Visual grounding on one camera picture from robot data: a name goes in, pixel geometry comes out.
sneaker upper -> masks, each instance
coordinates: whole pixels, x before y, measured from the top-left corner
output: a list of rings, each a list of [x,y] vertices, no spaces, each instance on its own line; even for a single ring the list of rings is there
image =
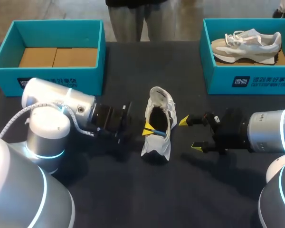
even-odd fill
[[[251,29],[245,32],[236,31],[233,35],[225,34],[225,39],[214,40],[211,48],[214,54],[235,57],[246,54],[276,54],[281,45],[282,36],[279,32],[265,35]]]
[[[146,122],[150,122],[150,116],[155,107],[159,107],[164,112],[162,116],[167,122],[166,137],[150,134],[145,136],[145,143],[142,149],[142,156],[146,153],[156,151],[158,154],[164,156],[166,160],[170,159],[171,143],[170,134],[171,129],[176,125],[177,118],[175,112],[175,105],[171,95],[160,87],[154,87],[150,90],[150,98],[145,112]]]
[[[171,95],[158,86],[150,90],[150,98],[144,115],[146,119],[148,119],[154,107],[160,107],[168,112],[170,120],[172,119],[172,129],[177,123],[175,104]]]

shoe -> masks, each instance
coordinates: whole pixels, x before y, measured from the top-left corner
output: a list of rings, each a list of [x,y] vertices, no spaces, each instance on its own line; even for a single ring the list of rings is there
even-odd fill
[[[282,18],[282,16],[283,13],[279,9],[276,9],[272,15],[272,18]]]
[[[171,95],[160,87],[150,90],[150,98],[145,112],[146,125],[142,157],[154,156],[170,159],[171,129],[176,125],[175,105]]]
[[[265,35],[255,29],[235,31],[233,35],[225,34],[225,39],[212,41],[213,55],[218,59],[234,63],[241,58],[249,58],[258,63],[275,64],[282,45],[282,36],[279,32]]]

open box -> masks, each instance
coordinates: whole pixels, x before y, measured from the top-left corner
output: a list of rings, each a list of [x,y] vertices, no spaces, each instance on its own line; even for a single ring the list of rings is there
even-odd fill
[[[211,42],[250,29],[262,34],[280,32],[285,56],[285,19],[204,19],[199,51],[208,94],[285,95],[285,65],[216,64]]]
[[[96,48],[94,67],[19,67],[26,48]],[[5,96],[22,96],[33,77],[85,94],[101,95],[105,32],[101,20],[13,21],[0,47],[0,87]]]

black table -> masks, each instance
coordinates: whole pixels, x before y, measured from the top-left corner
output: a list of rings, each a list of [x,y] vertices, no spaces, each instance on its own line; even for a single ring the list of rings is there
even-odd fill
[[[207,95],[198,42],[107,44],[101,100],[121,106],[132,101],[131,115],[143,120],[153,86],[166,89],[176,103],[178,120],[189,113],[241,107],[246,114],[285,109],[285,96]],[[0,90],[0,131],[21,109],[21,98]],[[8,131],[7,142],[26,139],[26,117]],[[71,192],[76,228],[247,228],[260,227],[259,194],[269,164],[278,154],[230,151],[202,154],[193,141],[211,140],[208,127],[176,127],[171,159],[163,166],[140,158],[143,137],[134,138],[127,159],[113,144],[74,133],[55,175]]]

shoe opening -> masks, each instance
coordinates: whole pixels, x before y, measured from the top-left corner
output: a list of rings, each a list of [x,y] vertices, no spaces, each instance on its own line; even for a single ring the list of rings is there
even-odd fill
[[[166,113],[160,107],[154,107],[150,114],[149,124],[157,131],[166,132],[168,129]]]

